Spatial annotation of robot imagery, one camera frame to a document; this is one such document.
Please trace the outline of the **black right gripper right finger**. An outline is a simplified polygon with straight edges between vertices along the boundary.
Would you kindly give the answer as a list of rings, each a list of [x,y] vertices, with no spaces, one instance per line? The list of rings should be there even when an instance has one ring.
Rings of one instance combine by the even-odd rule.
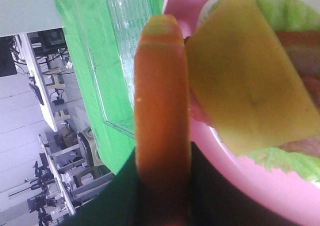
[[[295,226],[231,184],[191,142],[190,226]]]

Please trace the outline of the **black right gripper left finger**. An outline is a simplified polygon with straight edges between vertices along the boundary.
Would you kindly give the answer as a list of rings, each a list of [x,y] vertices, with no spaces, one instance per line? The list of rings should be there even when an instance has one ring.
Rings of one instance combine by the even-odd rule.
[[[63,226],[134,226],[138,204],[139,179],[136,151],[99,195],[75,215],[62,222]]]

